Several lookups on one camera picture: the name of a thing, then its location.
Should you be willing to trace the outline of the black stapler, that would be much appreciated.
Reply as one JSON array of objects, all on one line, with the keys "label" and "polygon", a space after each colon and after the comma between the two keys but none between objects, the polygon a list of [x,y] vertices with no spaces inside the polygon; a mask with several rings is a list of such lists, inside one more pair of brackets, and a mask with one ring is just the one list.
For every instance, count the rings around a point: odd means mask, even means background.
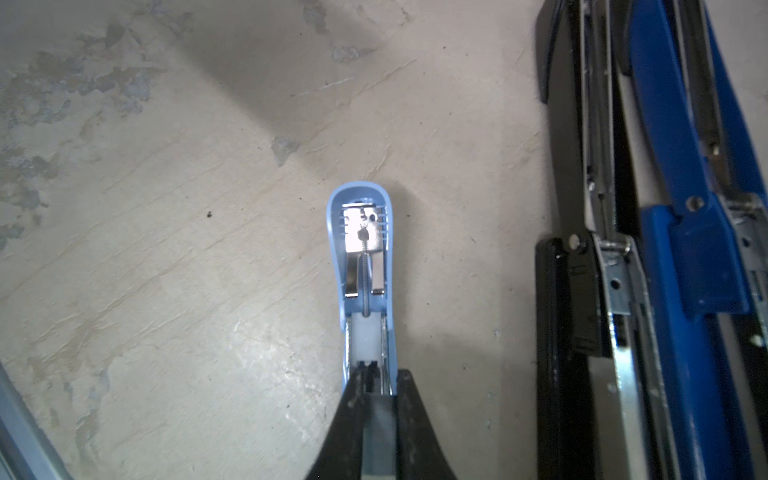
[{"label": "black stapler", "polygon": [[626,1],[547,1],[535,54],[559,231],[537,243],[543,479],[677,479],[615,41]]}]

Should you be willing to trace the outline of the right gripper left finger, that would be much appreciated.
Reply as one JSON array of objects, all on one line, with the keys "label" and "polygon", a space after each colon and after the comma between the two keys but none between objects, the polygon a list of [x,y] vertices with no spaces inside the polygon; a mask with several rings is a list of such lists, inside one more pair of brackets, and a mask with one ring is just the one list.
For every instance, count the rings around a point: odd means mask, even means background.
[{"label": "right gripper left finger", "polygon": [[306,479],[360,480],[368,395],[367,368],[350,374],[326,438]]}]

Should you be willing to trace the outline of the staple strip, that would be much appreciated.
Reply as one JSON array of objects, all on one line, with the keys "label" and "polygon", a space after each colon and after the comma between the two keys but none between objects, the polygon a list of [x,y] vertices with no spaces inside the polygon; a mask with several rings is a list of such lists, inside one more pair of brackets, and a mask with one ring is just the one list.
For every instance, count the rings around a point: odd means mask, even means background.
[{"label": "staple strip", "polygon": [[397,471],[395,398],[369,395],[365,410],[362,479],[394,479]]}]

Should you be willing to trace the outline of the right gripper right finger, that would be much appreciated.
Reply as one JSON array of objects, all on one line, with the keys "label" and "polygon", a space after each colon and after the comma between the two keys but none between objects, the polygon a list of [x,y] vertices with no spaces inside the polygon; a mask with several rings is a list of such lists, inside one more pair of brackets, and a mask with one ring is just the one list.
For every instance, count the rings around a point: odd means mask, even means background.
[{"label": "right gripper right finger", "polygon": [[396,413],[396,478],[456,480],[440,447],[415,378],[407,369],[398,371]]}]

